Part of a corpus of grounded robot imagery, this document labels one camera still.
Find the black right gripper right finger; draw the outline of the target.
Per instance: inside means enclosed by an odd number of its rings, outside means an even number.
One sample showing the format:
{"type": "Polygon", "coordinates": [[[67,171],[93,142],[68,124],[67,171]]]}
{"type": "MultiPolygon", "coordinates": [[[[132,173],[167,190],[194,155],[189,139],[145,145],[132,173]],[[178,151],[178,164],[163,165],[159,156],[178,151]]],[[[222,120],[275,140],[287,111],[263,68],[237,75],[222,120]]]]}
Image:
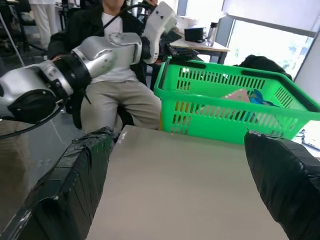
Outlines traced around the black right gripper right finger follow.
{"type": "Polygon", "coordinates": [[[320,161],[294,141],[248,131],[248,166],[261,200],[290,240],[320,238],[320,161]]]}

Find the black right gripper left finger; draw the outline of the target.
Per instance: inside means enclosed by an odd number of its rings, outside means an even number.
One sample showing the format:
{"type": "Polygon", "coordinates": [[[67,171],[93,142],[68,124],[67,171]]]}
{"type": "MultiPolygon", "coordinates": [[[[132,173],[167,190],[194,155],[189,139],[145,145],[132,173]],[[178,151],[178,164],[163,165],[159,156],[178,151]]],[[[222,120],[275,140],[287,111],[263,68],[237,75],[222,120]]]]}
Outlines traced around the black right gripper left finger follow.
{"type": "Polygon", "coordinates": [[[30,191],[0,238],[86,239],[103,194],[113,142],[109,127],[73,140],[30,191]]]}

